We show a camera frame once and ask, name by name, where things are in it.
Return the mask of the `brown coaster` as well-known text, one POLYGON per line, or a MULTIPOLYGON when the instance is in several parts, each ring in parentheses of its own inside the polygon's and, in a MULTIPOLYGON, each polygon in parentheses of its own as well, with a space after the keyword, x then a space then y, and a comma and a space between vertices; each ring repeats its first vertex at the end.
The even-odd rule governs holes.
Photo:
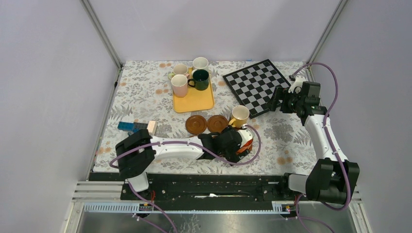
POLYGON ((189 133, 198 135, 206 130, 207 121, 201 115, 193 115, 186 120, 185 127, 189 133))
POLYGON ((213 115, 207 121, 207 129, 211 133, 221 133, 228 126, 228 120, 222 115, 213 115))

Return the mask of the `cream yellow mug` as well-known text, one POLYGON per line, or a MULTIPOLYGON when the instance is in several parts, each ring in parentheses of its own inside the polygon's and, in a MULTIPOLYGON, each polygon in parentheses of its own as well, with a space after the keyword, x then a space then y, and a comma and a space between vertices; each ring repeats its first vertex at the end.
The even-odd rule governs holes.
POLYGON ((235 127, 235 128, 241 128, 242 125, 247 123, 249 114, 250 114, 249 109, 246 106, 243 106, 243 105, 235 106, 232 109, 231 119, 229 120, 228 125, 235 127))

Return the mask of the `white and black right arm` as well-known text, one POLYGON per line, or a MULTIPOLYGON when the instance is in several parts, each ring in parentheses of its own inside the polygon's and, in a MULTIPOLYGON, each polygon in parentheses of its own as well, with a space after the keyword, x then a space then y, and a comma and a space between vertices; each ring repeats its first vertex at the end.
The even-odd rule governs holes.
POLYGON ((340 149, 330 126, 329 113, 320 105, 321 85, 302 82, 297 87, 276 87, 268 102, 270 111, 296 114, 310 135, 317 162, 309 175, 284 174, 279 195, 291 200, 301 193, 308 200, 330 207, 340 204, 346 208, 352 198, 360 174, 357 163, 350 162, 340 149))

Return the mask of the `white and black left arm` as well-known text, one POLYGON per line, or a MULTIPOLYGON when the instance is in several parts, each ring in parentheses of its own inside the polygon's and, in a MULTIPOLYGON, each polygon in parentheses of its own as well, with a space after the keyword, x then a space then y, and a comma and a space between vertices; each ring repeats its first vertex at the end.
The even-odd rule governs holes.
POLYGON ((230 164, 237 164, 250 153, 254 136, 251 129, 236 129, 231 126, 220 133, 201 133, 181 139, 151 136, 144 129, 115 146, 116 158, 109 165, 119 170, 120 177, 132 185, 132 193, 143 200, 151 192, 147 169, 152 162, 175 158, 221 158, 230 164))

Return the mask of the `orange cup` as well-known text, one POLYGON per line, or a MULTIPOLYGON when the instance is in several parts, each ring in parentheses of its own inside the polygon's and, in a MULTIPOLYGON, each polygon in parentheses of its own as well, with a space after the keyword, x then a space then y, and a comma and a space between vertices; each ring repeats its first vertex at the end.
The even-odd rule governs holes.
POLYGON ((246 156, 253 148, 253 139, 245 143, 239 150, 236 151, 236 155, 239 157, 246 156))

